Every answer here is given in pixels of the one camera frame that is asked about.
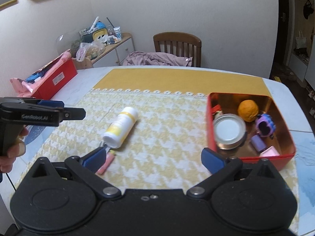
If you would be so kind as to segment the person's left hand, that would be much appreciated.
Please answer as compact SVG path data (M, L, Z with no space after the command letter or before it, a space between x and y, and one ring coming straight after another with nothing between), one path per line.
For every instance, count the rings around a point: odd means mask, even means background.
M1 156L0 166L1 166L1 173L9 173L12 171L13 163L17 159L17 157L20 157L25 154L26 152L26 146L24 142L22 141L22 138L24 136L27 136L29 131L24 127L19 134L18 138L15 141L15 144L11 146L7 150L6 156Z

